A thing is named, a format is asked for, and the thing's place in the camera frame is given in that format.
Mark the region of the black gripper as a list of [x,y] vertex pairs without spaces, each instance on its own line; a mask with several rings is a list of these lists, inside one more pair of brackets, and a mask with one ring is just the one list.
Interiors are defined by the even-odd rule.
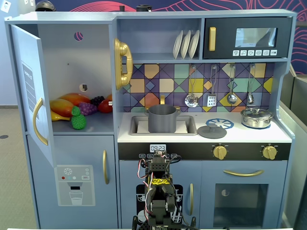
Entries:
[[156,150],[153,154],[152,163],[166,163],[166,153],[164,150]]

